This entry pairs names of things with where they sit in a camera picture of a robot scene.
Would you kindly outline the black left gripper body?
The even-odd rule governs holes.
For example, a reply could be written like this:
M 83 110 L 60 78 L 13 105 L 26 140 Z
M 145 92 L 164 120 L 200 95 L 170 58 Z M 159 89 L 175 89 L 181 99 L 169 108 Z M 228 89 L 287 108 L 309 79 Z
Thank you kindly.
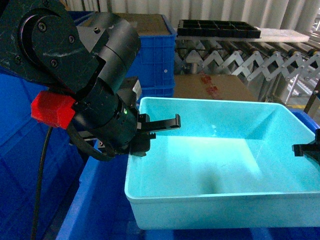
M 137 134 L 138 109 L 126 105 L 109 86 L 97 79 L 74 105 L 71 141 L 92 157 L 127 154 Z

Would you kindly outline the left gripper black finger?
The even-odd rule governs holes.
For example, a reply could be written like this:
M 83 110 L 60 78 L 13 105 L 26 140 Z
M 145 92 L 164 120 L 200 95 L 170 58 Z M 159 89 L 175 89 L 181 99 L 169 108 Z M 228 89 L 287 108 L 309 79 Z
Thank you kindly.
M 151 140 L 156 139 L 155 133 L 137 133 L 129 144 L 132 156 L 145 157 L 151 148 Z
M 181 127 L 181 116 L 176 114 L 174 118 L 151 121 L 150 116 L 146 113 L 138 115 L 138 131 L 168 131 Z

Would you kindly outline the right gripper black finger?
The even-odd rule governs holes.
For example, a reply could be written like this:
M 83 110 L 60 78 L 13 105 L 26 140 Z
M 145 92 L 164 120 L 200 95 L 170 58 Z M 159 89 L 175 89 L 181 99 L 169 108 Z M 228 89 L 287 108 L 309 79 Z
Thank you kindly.
M 315 130 L 314 140 L 307 144 L 294 144 L 292 151 L 295 157 L 308 157 L 320 164 L 320 129 Z

